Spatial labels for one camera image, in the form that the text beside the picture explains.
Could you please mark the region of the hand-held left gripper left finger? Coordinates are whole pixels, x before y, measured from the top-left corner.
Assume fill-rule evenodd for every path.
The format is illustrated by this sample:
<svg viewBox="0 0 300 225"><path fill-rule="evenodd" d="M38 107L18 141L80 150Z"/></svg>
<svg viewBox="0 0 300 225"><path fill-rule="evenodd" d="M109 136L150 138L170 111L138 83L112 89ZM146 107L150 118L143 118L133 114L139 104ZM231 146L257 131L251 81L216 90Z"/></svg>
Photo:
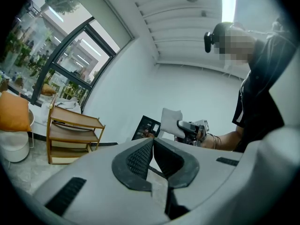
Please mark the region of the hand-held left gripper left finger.
<svg viewBox="0 0 300 225"><path fill-rule="evenodd" d="M112 172L116 155L146 139L129 141L80 157L50 177L33 194L41 204L72 178L86 182L63 218L77 225L162 225L169 221L150 192L135 191L121 184Z"/></svg>

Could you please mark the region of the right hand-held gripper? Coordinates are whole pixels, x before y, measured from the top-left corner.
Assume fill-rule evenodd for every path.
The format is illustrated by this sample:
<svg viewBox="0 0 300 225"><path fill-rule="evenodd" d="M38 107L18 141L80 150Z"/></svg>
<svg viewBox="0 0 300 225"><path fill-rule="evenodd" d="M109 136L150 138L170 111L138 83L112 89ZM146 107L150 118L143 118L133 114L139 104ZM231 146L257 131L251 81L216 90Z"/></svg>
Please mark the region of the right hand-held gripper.
<svg viewBox="0 0 300 225"><path fill-rule="evenodd" d="M177 127L183 131L185 137L180 138L176 136L175 141L197 147L200 147L201 143L206 139L209 131L206 120L200 120L197 122L178 120Z"/></svg>

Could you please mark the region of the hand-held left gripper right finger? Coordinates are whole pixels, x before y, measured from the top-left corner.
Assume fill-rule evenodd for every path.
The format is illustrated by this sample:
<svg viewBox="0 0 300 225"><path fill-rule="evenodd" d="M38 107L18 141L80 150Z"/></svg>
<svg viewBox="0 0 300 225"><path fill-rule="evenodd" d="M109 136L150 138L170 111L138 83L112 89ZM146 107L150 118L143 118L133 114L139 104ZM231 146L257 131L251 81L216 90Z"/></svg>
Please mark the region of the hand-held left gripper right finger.
<svg viewBox="0 0 300 225"><path fill-rule="evenodd" d="M235 203L224 189L240 153L212 151L163 139L153 140L153 158L165 185L159 221L232 221Z"/></svg>

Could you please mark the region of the person's right hand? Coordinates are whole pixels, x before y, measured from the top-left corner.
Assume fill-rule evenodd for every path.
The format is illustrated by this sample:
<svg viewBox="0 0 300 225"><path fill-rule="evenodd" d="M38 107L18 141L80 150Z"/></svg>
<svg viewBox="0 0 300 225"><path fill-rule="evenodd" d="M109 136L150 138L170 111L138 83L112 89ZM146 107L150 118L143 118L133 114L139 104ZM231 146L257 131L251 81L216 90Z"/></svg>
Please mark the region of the person's right hand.
<svg viewBox="0 0 300 225"><path fill-rule="evenodd" d="M206 127L204 125L200 125L198 128L196 139L202 143L206 140L206 137L207 137Z"/></svg>

